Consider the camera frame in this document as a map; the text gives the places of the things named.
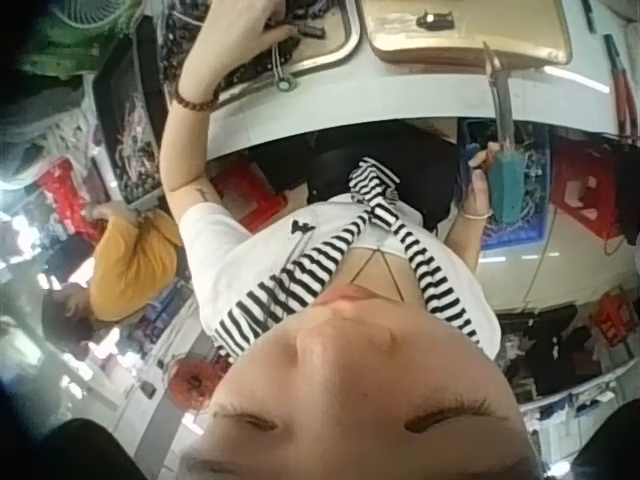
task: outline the fan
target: fan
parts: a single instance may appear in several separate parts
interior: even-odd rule
[[[59,0],[51,10],[71,27],[90,29],[109,24],[128,5],[128,0]]]
[[[193,353],[178,355],[165,368],[167,392],[182,410],[204,410],[229,367],[220,355],[213,360]]]

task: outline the plastic bin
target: plastic bin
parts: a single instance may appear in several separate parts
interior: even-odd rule
[[[458,201],[470,182],[468,160],[487,142],[496,141],[495,120],[460,119],[458,146],[461,149],[460,178],[456,193]],[[543,241],[547,227],[551,191],[551,130],[548,125],[516,122],[516,143],[527,152],[525,178],[526,196],[522,218],[515,225],[503,225],[491,217],[482,240],[482,250],[528,245]]]

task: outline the person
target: person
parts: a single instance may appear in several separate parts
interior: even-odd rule
[[[136,315],[167,288],[186,259],[177,225],[154,209],[143,214],[122,202],[90,206],[85,214],[107,227],[94,252],[89,287],[67,283],[47,290],[42,302],[45,338],[83,360],[98,331],[133,323]]]
[[[444,244],[374,158],[349,192],[254,236],[205,178],[216,86],[295,34],[265,29],[279,11],[212,0],[164,130],[161,179],[202,326],[233,363],[178,478],[541,478],[472,273],[491,214],[482,170]]]

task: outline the red stool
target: red stool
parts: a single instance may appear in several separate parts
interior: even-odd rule
[[[238,161],[210,179],[221,198],[233,202],[234,199],[230,197],[241,197],[241,203],[253,206],[240,219],[240,223],[251,233],[260,230],[287,206],[286,197],[274,193],[258,173],[259,170],[256,171],[257,168],[247,161]]]
[[[559,137],[553,150],[551,203],[580,222],[593,234],[608,240],[621,233],[616,221],[616,185],[611,152],[602,145]],[[596,185],[589,185],[590,178]],[[567,202],[567,186],[580,182],[584,190],[579,206]],[[594,210],[595,217],[587,216]]]
[[[598,303],[598,310],[590,316],[591,324],[600,330],[609,347],[624,342],[636,329],[633,310],[622,291],[605,293]]]

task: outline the hand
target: hand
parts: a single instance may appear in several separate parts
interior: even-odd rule
[[[197,103],[211,100],[227,73],[294,35],[291,25],[265,30],[269,18],[282,18],[284,9],[284,0],[211,0],[182,69],[180,94]]]
[[[489,198],[489,183],[483,168],[490,166],[493,154],[500,149],[497,143],[489,142],[487,150],[478,152],[470,161],[469,167],[473,169],[471,185],[462,203],[464,213],[471,216],[484,217],[491,213],[491,200]]]

